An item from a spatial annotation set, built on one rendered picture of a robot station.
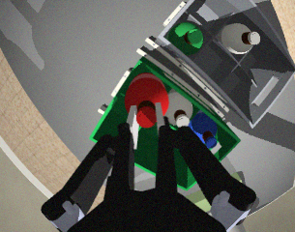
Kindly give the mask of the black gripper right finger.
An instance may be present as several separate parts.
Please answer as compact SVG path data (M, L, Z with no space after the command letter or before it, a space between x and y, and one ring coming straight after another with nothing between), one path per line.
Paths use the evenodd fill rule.
M174 149L184 161L211 205L211 214L228 232L243 223L255 199L255 192L233 178L188 126L174 130L155 102L159 136L153 226L155 232L178 232L179 203ZM163 119L164 118L164 119ZM165 124L164 124L165 123ZM185 143L184 143L185 142Z

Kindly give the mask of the green crate with dividers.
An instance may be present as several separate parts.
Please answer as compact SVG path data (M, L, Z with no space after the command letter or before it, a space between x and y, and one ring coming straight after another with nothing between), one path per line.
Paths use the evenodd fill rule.
M143 61L148 61L148 63L144 63ZM221 144L221 147L215 153L215 156L219 160L219 162L221 162L241 141L240 138L236 136L231 128L212 108L210 108L206 103L204 103L200 98L194 95L181 83L178 84L174 79L172 79L173 77L171 78L170 76L168 76L154 63L151 62L151 64L149 64L149 60L143 56L134 66L133 70L111 101L110 105L106 109L99 123L96 125L89 139L97 143L100 137L104 134L110 134L112 135L112 137L118 135L117 126L119 124L125 123L129 115L125 108L126 92L132 80L137 75L147 72L152 73L163 81L163 85L167 94L173 88L175 91L177 91L179 94L181 94L184 98L192 103L193 112L190 121L197 114L197 112L201 110L216 122L218 131L215 137L217 141ZM210 108L210 112L207 110L207 107ZM215 116L211 110L215 113ZM157 123L151 128L142 128L141 126L139 126L138 130L139 132L137 138L137 146L136 149L134 149L134 165L156 176L159 145ZM173 150L175 158L175 171L177 175L177 187L180 189L188 190L192 186L194 186L197 181L193 177L182 155L179 153L179 149L173 148Z

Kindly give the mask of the white bottle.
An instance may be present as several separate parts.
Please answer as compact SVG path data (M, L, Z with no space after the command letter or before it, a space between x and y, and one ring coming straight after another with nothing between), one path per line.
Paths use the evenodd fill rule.
M169 105L164 116L168 118L169 124L179 128L188 126L193 112L192 103L173 89L169 91L168 98Z
M224 25L216 38L230 53L236 54L244 54L260 42L259 34L241 23Z

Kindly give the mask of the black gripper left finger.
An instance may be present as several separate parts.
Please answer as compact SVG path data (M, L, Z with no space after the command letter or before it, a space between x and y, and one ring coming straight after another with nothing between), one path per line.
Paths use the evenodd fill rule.
M119 134L103 135L63 188L43 204L42 213L60 232L67 232L89 212L111 167L98 225L102 232L126 231L128 189L134 190L136 113L136 105L131 105L127 121L117 126Z

